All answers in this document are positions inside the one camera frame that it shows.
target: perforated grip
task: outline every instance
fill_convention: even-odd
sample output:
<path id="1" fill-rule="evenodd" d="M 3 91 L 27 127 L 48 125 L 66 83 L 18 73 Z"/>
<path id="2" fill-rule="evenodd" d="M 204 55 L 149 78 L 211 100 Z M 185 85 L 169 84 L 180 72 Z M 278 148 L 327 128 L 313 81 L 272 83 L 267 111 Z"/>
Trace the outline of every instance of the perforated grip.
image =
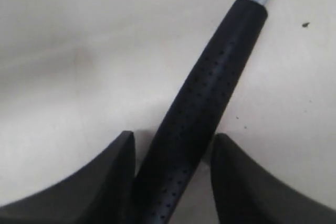
<path id="1" fill-rule="evenodd" d="M 266 19 L 263 6 L 237 0 L 209 41 L 160 125 L 135 179 L 132 199 L 136 223 L 168 223 Z"/>

